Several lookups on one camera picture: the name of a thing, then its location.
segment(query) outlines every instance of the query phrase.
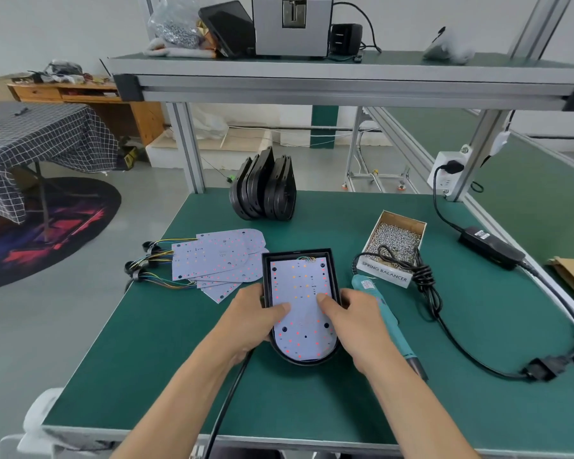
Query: checkered tablecloth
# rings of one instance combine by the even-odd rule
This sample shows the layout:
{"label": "checkered tablecloth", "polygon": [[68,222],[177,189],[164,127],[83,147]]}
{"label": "checkered tablecloth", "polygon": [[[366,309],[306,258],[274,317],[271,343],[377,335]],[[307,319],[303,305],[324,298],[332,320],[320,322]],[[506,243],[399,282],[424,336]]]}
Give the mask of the checkered tablecloth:
{"label": "checkered tablecloth", "polygon": [[[27,107],[22,115],[15,113]],[[115,168],[117,141],[85,105],[0,103],[0,215],[18,224],[24,200],[9,171],[34,161],[52,161],[81,172]]]}

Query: electric screwdriver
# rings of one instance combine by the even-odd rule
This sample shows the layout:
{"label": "electric screwdriver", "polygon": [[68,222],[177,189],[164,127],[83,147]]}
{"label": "electric screwdriver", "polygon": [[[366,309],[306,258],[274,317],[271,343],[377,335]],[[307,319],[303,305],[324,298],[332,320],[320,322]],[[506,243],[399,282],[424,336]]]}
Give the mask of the electric screwdriver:
{"label": "electric screwdriver", "polygon": [[427,374],[423,369],[423,366],[419,362],[419,358],[414,354],[413,350],[408,345],[408,342],[402,335],[400,326],[398,325],[398,319],[395,318],[394,314],[391,312],[387,302],[383,298],[383,295],[378,291],[378,288],[374,285],[374,282],[369,277],[364,275],[355,274],[351,281],[353,289],[358,291],[363,291],[369,295],[372,295],[378,301],[378,306],[381,309],[381,316],[383,316],[383,321],[389,332],[389,336],[393,343],[397,346],[399,352],[404,356],[406,362],[410,364],[410,367],[423,379],[427,380]]}

